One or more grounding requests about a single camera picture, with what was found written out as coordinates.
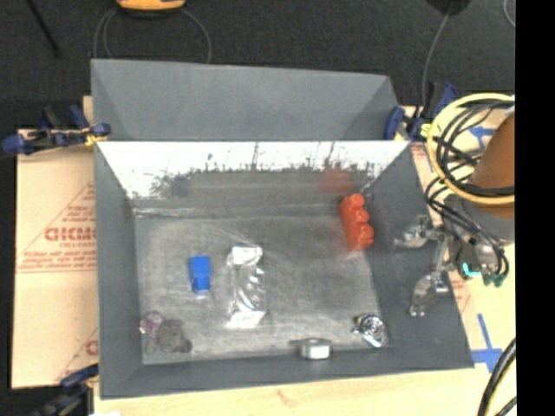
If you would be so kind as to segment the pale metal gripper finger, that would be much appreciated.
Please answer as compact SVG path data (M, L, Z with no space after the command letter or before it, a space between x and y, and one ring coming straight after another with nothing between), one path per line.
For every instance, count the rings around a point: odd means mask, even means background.
M435 228L431 218L419 215L416 220L403 229L394 239L394 247L400 250L419 250L430 240L435 239Z
M411 317L423 317L428 308L449 293L441 273L429 273L417 281L408 309Z

